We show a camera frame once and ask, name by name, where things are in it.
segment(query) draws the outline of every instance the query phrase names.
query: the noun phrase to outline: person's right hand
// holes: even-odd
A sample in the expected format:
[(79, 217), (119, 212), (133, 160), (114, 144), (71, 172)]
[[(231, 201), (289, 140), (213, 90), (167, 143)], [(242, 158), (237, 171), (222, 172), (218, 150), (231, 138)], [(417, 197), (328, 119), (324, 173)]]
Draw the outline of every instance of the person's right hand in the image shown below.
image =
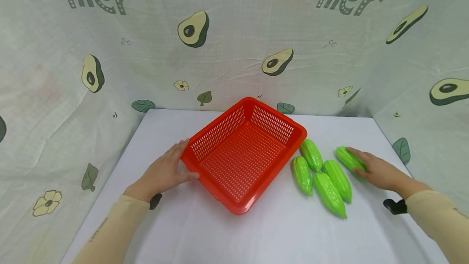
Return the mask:
[(394, 191), (403, 199), (407, 199), (409, 196), (422, 190), (431, 190), (426, 184), (414, 180), (391, 163), (371, 153), (361, 152), (351, 147), (346, 147), (346, 149), (360, 158), (368, 169), (366, 172), (355, 168), (353, 172), (379, 189)]

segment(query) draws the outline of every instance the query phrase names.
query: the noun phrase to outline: green vegetable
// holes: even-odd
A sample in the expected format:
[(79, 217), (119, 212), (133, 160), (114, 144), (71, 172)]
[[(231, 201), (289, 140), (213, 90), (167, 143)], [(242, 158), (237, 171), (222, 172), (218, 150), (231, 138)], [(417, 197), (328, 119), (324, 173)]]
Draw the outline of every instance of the green vegetable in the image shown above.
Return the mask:
[(318, 147), (313, 141), (306, 139), (300, 146), (301, 155), (308, 162), (309, 168), (315, 172), (320, 172), (322, 168), (322, 157)]
[(342, 199), (347, 203), (352, 203), (352, 187), (348, 178), (340, 168), (339, 163), (334, 160), (326, 160), (324, 162), (324, 173), (327, 174), (339, 192)]
[(314, 175), (314, 185), (327, 209), (333, 214), (346, 219), (347, 214), (345, 213), (344, 201), (334, 187), (331, 178), (323, 172), (318, 172)]
[(302, 156), (293, 158), (293, 175), (299, 188), (308, 196), (313, 195), (313, 179), (309, 173), (308, 163)]
[(349, 171), (352, 172), (352, 174), (355, 175), (355, 177), (359, 178), (355, 172), (353, 172), (353, 169), (355, 168), (359, 168), (361, 170), (364, 170), (364, 171), (368, 171), (368, 169), (366, 168), (366, 166), (363, 164), (363, 162), (358, 158), (356, 157), (355, 155), (353, 155), (352, 153), (348, 152), (347, 149), (345, 149), (344, 146), (342, 147), (338, 147), (336, 150), (335, 150), (335, 156), (337, 157), (337, 159), (339, 159), (340, 162), (342, 162), (342, 164), (348, 168)]

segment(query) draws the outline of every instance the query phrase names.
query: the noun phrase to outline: basket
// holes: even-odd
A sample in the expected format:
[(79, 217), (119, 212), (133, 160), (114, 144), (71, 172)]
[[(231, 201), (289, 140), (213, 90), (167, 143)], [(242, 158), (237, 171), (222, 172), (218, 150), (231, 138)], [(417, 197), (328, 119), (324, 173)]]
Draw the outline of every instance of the basket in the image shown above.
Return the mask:
[(306, 135), (305, 128), (283, 113), (247, 97), (195, 134), (181, 159), (230, 212), (243, 214)]

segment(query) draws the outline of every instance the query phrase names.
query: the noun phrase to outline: beige sleeve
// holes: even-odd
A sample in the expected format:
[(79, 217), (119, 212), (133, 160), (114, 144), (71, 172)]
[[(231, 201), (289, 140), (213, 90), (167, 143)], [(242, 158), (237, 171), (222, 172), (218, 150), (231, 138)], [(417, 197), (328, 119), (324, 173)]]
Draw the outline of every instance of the beige sleeve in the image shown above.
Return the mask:
[(451, 200), (435, 191), (422, 191), (405, 201), (414, 221), (433, 239), (451, 264), (469, 263), (469, 218)]
[(120, 264), (149, 203), (121, 195), (73, 264)]

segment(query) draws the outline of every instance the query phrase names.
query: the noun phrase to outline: white table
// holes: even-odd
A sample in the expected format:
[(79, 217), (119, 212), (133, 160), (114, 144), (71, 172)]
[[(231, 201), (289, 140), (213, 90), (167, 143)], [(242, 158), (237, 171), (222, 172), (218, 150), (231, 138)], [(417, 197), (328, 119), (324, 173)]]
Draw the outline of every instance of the white table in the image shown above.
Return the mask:
[[(157, 157), (191, 137), (220, 112), (151, 110), (83, 222), (62, 263), (71, 263), (112, 203)], [(308, 131), (323, 159), (337, 146), (374, 153), (408, 173), (373, 119), (291, 115)], [(197, 181), (163, 195), (136, 232), (125, 263), (447, 263), (438, 246), (408, 214), (392, 215), (383, 200), (392, 192), (352, 184), (347, 220), (330, 214), (315, 193), (300, 194), (285, 167), (246, 214), (229, 213)]]

